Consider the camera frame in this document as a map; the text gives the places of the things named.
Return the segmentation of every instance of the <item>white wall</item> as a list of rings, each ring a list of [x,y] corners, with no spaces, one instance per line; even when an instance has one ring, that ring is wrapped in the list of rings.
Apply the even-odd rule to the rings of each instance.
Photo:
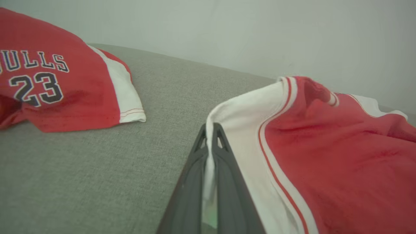
[[[416,113],[415,0],[0,0],[86,42],[333,91]]]

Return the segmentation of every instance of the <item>gray couch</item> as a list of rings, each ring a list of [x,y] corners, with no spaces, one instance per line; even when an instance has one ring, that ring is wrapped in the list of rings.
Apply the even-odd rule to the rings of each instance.
[[[269,78],[124,47],[147,122],[0,132],[0,233],[154,233],[200,126],[217,104]]]

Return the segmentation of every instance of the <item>number 23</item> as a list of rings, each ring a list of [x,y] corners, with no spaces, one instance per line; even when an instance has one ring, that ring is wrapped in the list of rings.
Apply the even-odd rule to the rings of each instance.
[[[39,93],[42,102],[52,104],[62,100],[64,95],[62,94],[61,87],[58,84],[55,74],[50,72],[39,72],[33,77],[35,83],[43,83],[43,88],[46,92]],[[40,107],[41,103],[36,94],[28,95],[33,89],[32,79],[28,75],[15,76],[9,80],[10,86],[19,86],[19,83],[23,83],[23,86],[15,93],[14,98],[30,104],[35,107]]]

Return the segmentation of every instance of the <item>clothing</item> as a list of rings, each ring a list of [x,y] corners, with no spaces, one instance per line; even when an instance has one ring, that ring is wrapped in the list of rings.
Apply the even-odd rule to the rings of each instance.
[[[44,132],[146,120],[127,65],[47,22],[0,8],[0,128]]]
[[[414,233],[416,129],[406,118],[282,77],[214,108],[207,142],[220,123],[267,233]]]

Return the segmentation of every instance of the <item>white trim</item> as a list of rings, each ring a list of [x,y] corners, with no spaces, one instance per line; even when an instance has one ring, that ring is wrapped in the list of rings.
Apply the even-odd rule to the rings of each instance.
[[[146,121],[139,95],[130,80],[130,73],[118,61],[108,58],[99,49],[89,46],[106,63],[120,109],[120,123]]]
[[[377,100],[373,99],[373,98],[369,98],[369,97],[363,97],[363,96],[358,96],[358,95],[352,95],[352,94],[347,94],[348,96],[351,96],[355,101],[358,102],[358,104],[360,104],[361,108],[369,115],[375,118],[381,117],[383,115],[388,115],[388,114],[397,114],[397,115],[401,115],[403,116],[406,120],[408,119],[407,115],[404,114],[403,112],[399,111],[399,110],[394,110],[391,112],[382,112],[379,109],[379,103],[377,102]]]
[[[288,99],[288,92],[286,79],[279,79],[275,84],[219,104],[211,111],[206,123],[209,152],[213,123],[219,122],[222,125],[263,226],[269,234],[303,233],[295,209],[284,201],[287,198],[282,196],[278,186],[275,186],[275,179],[271,175],[258,139],[260,125],[283,108]],[[296,94],[291,96],[291,103],[295,97]],[[213,161],[210,163],[211,160],[210,152],[204,176],[203,209],[205,204],[212,201],[215,188],[215,165]]]
[[[301,196],[299,191],[296,189],[296,187],[294,187],[294,185],[290,182],[290,180],[288,179],[286,174],[280,168],[280,165],[276,161],[276,158],[274,157],[272,151],[270,150],[270,148],[267,144],[266,138],[265,138],[265,128],[266,128],[266,126],[272,120],[276,119],[281,114],[283,114],[284,112],[289,110],[290,107],[293,105],[293,103],[296,100],[296,97],[297,97],[296,79],[293,78],[293,77],[288,77],[288,79],[289,79],[291,87],[292,87],[289,102],[288,102],[287,106],[282,111],[279,112],[279,114],[277,114],[275,116],[270,116],[265,121],[265,123],[262,124],[261,129],[260,129],[260,141],[261,141],[261,144],[262,144],[263,149],[265,151],[265,154],[266,154],[266,156],[267,156],[267,158],[270,162],[270,165],[272,166],[277,178],[279,179],[282,186],[289,193],[289,195],[291,196],[293,201],[296,203],[296,206],[299,208],[300,212],[302,213],[302,216],[304,217],[304,219],[306,221],[308,232],[310,234],[318,234],[319,233],[318,228],[316,226],[315,219],[313,217],[313,214],[312,214],[311,210],[309,209],[306,201],[303,199],[303,197]],[[291,213],[295,215],[295,220],[296,220],[297,227],[298,227],[298,230],[300,231],[300,233],[305,233],[302,221],[301,221],[300,217],[298,216],[296,210],[294,209],[294,207],[290,203],[289,199],[286,197],[286,195],[284,194],[284,192],[282,191],[282,189],[280,188],[280,186],[276,183],[276,181],[274,179],[272,180],[272,184],[275,187],[275,189],[279,192],[280,196],[282,197],[286,206],[290,209]]]

